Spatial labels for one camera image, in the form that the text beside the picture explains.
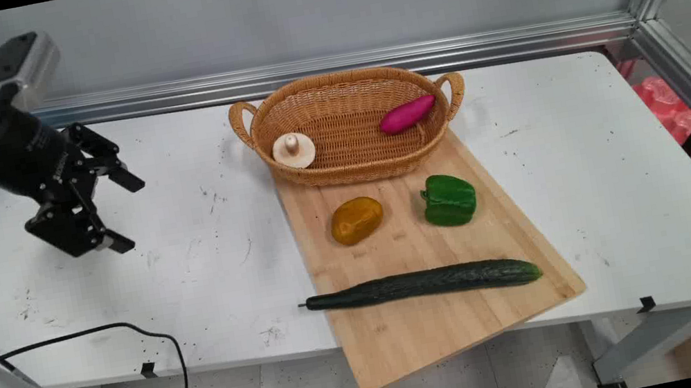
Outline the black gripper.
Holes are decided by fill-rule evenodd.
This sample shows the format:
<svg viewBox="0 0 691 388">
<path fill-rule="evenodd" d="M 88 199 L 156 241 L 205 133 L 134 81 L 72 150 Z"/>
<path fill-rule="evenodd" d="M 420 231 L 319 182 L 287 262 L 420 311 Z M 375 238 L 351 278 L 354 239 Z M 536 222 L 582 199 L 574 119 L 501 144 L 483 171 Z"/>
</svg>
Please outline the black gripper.
<svg viewBox="0 0 691 388">
<path fill-rule="evenodd" d="M 62 133 L 14 107 L 14 95 L 0 94 L 0 188 L 41 204 L 24 225 L 25 231 L 74 258 L 96 250 L 124 254 L 134 249 L 134 240 L 100 219 L 93 203 L 96 180 L 71 184 L 60 177 L 73 157 Z M 105 176 L 130 193 L 145 187 L 145 181 L 120 160 L 116 143 L 77 122 L 66 128 L 66 135 L 89 155 L 76 166 Z"/>
</svg>

